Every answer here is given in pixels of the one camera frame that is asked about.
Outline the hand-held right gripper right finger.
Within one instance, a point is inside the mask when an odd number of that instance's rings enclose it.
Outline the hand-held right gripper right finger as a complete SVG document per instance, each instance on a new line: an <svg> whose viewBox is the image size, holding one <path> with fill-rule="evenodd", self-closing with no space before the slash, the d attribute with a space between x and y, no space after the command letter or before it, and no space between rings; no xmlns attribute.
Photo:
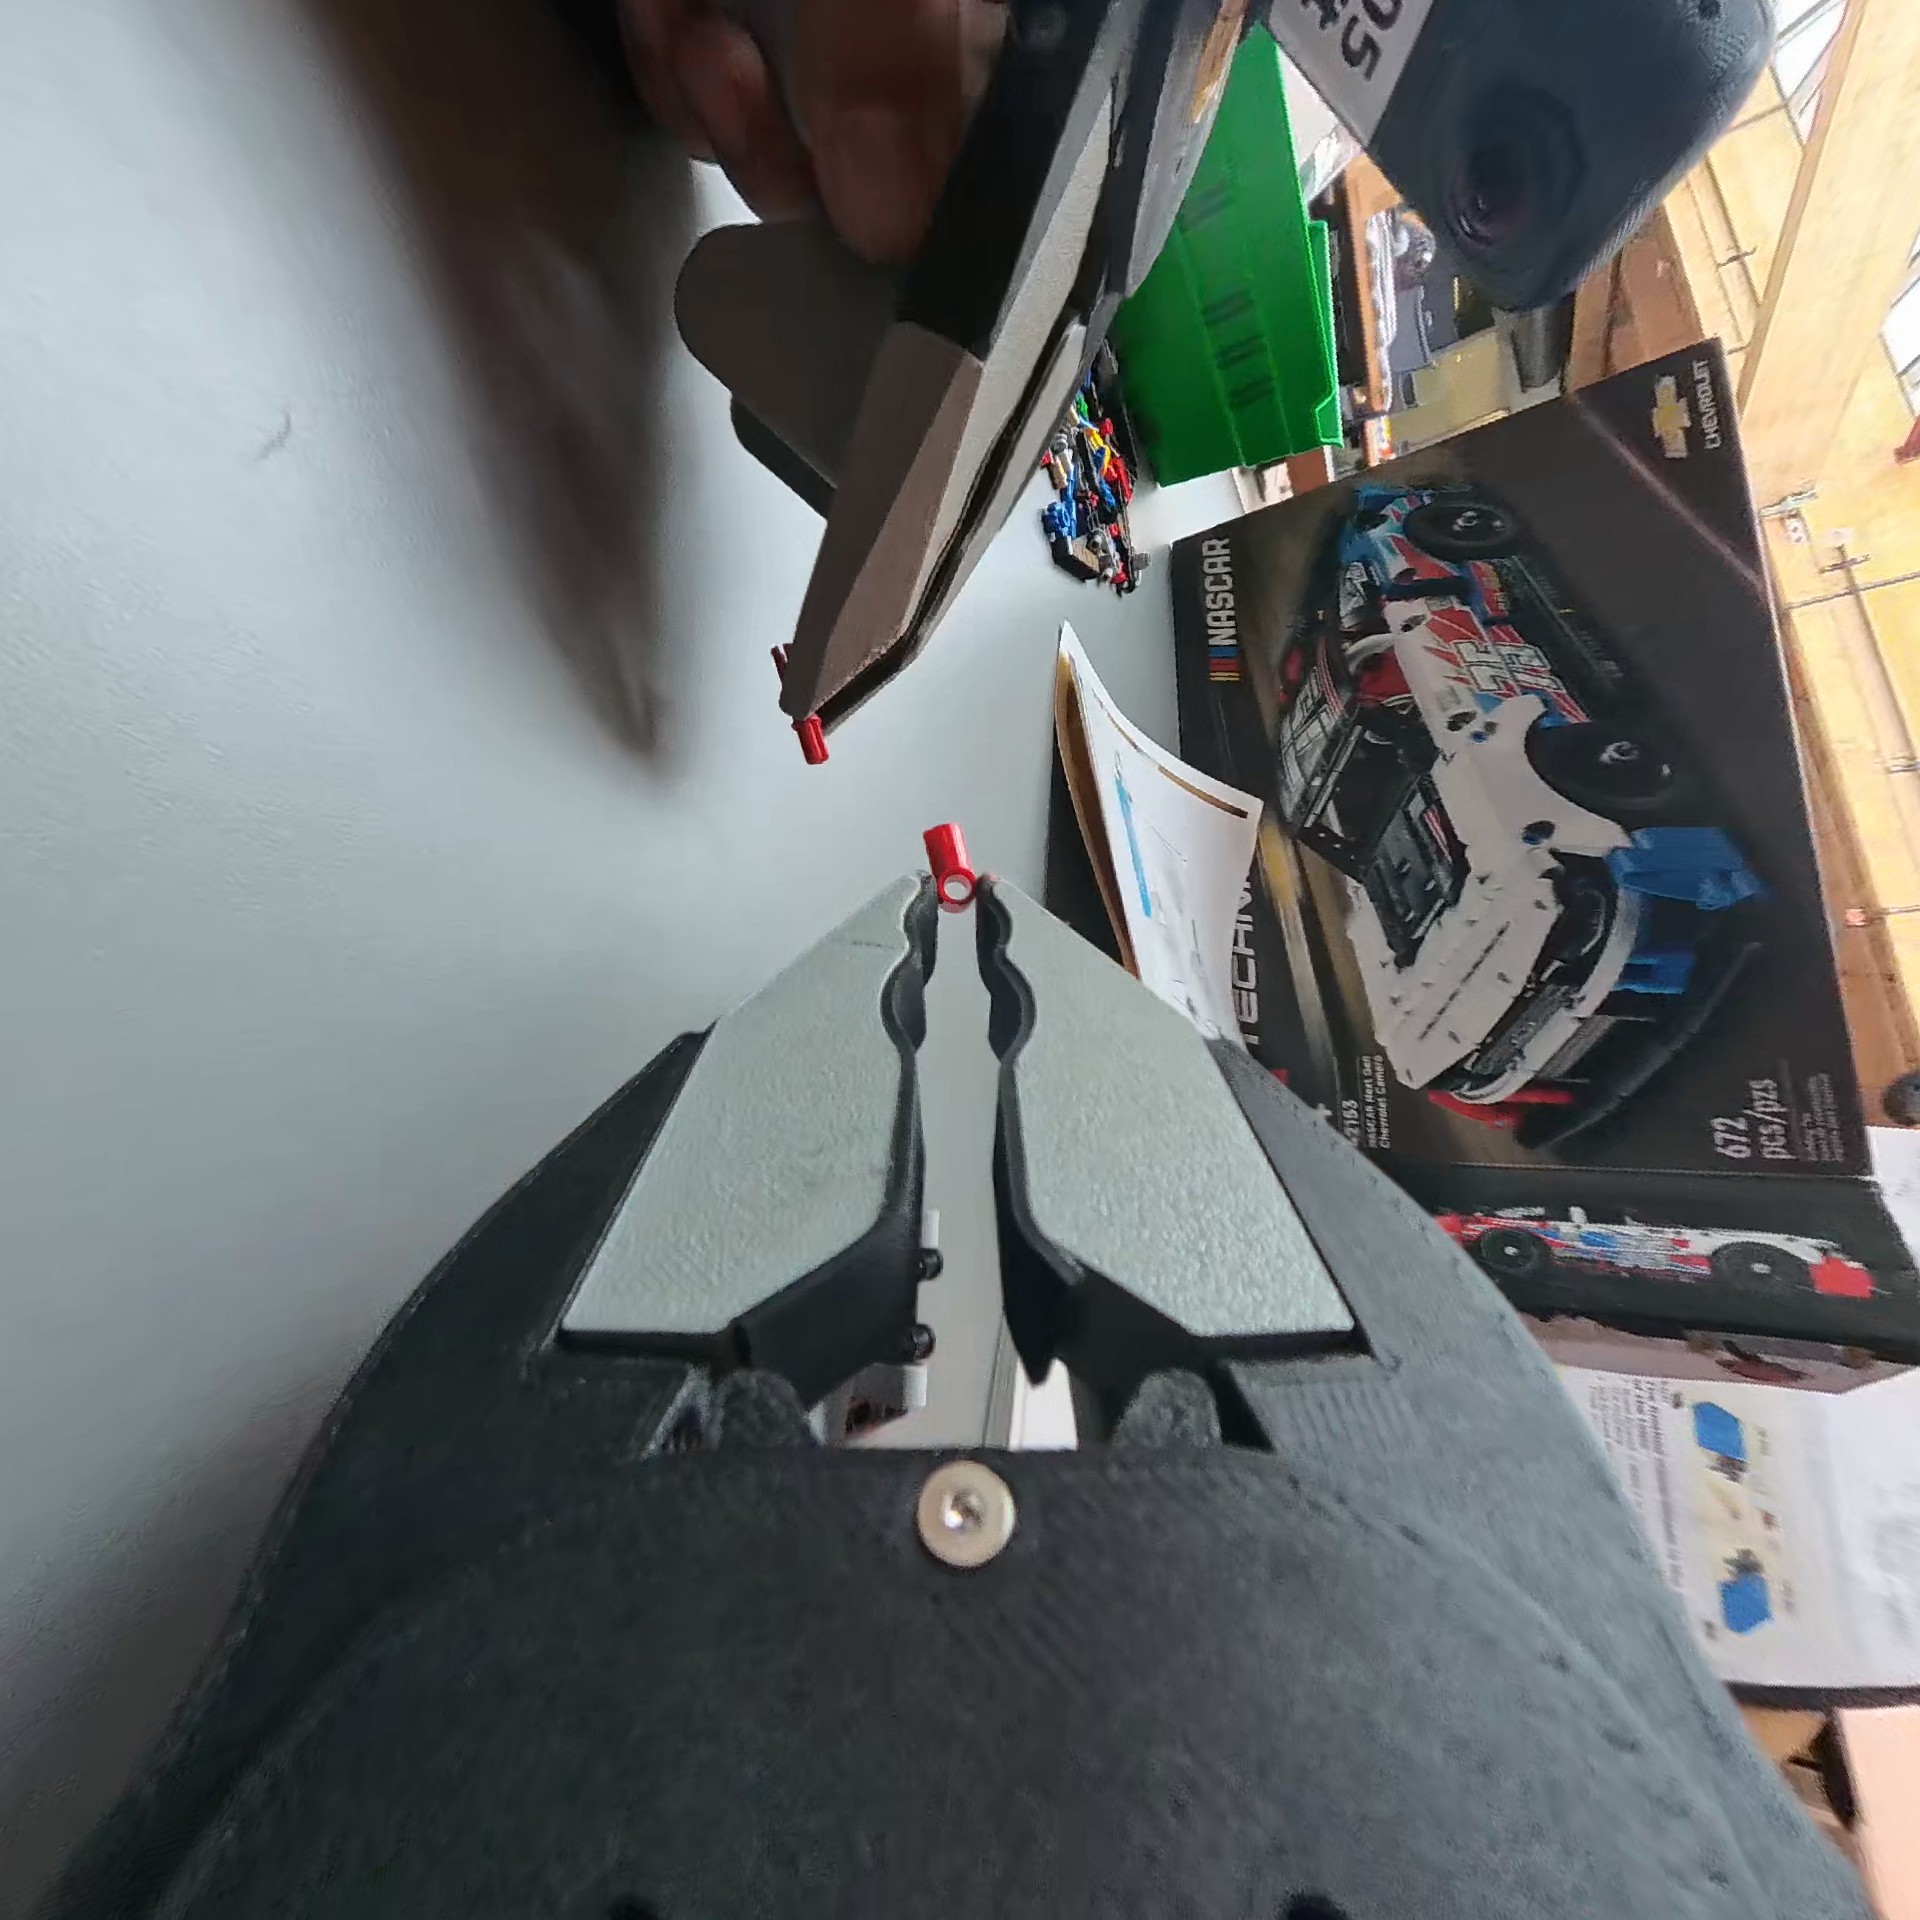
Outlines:
<svg viewBox="0 0 1920 1920"><path fill-rule="evenodd" d="M1225 1049L1020 889L975 899L1007 1331L1037 1383L1359 1350Z"/></svg>

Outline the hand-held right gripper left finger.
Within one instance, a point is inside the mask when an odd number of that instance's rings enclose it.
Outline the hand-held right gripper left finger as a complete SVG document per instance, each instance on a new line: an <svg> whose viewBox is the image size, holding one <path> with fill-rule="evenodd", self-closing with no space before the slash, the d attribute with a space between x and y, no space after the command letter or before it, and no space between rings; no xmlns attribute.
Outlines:
<svg viewBox="0 0 1920 1920"><path fill-rule="evenodd" d="M588 1355L782 1380L821 1407L919 1324L919 1055L940 935L908 874L717 1021L557 1335Z"/></svg>

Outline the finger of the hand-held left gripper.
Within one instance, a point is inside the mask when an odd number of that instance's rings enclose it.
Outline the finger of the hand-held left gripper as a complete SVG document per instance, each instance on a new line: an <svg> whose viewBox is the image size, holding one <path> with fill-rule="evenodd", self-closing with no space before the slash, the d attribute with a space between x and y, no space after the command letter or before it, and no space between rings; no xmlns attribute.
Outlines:
<svg viewBox="0 0 1920 1920"><path fill-rule="evenodd" d="M781 674L782 712L822 715L908 633L940 556L949 494L984 381L968 350L916 323L887 329Z"/></svg>
<svg viewBox="0 0 1920 1920"><path fill-rule="evenodd" d="M1011 512L1041 445L1058 419L1080 365L1087 329L1073 319L1016 321L1013 329L991 329L980 345L958 337L951 327L924 319L888 319L868 329L854 354L857 335L841 321L808 323L799 329L799 384L804 388L804 452L836 452L833 472L838 490L852 449L859 417L878 350L893 324L920 324L956 342L982 365L979 399L966 441L968 484L954 489L943 516L943 545L929 571L906 636L870 665L822 715L826 735L842 717L868 701L872 688L914 661L933 631L943 622L951 600L979 564L982 550Z"/></svg>

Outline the pile of lego pieces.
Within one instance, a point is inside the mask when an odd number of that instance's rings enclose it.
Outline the pile of lego pieces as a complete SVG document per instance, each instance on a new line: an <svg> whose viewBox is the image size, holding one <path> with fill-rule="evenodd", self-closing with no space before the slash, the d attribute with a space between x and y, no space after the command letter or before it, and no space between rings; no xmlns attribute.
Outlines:
<svg viewBox="0 0 1920 1920"><path fill-rule="evenodd" d="M1119 361L1112 349L1103 346L1039 459L1053 489L1039 522L1058 571L1080 584L1099 584L1116 598L1141 589L1149 564L1133 528L1138 457Z"/></svg>

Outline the lego instruction booklet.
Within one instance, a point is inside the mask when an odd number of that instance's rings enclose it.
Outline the lego instruction booklet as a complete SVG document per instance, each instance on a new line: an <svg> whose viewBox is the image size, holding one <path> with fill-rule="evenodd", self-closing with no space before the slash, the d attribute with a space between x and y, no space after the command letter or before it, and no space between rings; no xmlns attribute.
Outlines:
<svg viewBox="0 0 1920 1920"><path fill-rule="evenodd" d="M1258 978L1236 947L1260 803L1155 743L1058 631L1055 745L1119 964L1204 1038L1246 1044Z"/></svg>

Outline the lego set cardboard box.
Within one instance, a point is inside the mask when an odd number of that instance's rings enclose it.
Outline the lego set cardboard box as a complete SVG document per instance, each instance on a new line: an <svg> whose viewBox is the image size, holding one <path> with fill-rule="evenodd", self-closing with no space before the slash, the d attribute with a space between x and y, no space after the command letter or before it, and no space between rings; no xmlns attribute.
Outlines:
<svg viewBox="0 0 1920 1920"><path fill-rule="evenodd" d="M1917 1366L1724 350L1170 550L1254 1059L1536 1322Z"/></svg>

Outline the person's left hand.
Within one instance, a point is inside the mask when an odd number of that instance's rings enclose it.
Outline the person's left hand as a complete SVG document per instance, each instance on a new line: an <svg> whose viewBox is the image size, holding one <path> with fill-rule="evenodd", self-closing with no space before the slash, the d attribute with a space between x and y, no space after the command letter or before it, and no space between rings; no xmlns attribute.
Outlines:
<svg viewBox="0 0 1920 1920"><path fill-rule="evenodd" d="M994 2L802 2L781 65L717 4L631 2L638 96L766 222L819 219L860 260L924 244L1011 25Z"/></svg>

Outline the green plastic bin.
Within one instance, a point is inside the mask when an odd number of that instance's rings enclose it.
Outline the green plastic bin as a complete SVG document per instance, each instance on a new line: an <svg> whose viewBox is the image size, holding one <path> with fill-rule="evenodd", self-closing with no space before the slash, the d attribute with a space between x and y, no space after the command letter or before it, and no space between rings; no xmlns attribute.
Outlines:
<svg viewBox="0 0 1920 1920"><path fill-rule="evenodd" d="M1309 216L1284 56L1249 32L1165 248L1110 342L1146 469L1165 489L1344 441L1330 228Z"/></svg>

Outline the background storage shelves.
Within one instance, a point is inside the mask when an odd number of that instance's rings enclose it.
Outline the background storage shelves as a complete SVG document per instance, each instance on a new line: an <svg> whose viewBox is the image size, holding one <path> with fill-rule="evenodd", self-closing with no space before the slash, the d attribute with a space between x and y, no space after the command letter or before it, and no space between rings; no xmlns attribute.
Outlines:
<svg viewBox="0 0 1920 1920"><path fill-rule="evenodd" d="M1328 209L1342 411L1369 467L1567 392L1572 300L1492 307L1367 156L1348 163Z"/></svg>

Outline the printed instruction sheet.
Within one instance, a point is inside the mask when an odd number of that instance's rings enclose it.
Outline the printed instruction sheet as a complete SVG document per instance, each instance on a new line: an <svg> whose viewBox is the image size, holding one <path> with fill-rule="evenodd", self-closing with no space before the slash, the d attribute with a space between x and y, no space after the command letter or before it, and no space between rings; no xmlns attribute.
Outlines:
<svg viewBox="0 0 1920 1920"><path fill-rule="evenodd" d="M1917 1384L1558 1376L1728 1689L1917 1705Z"/></svg>

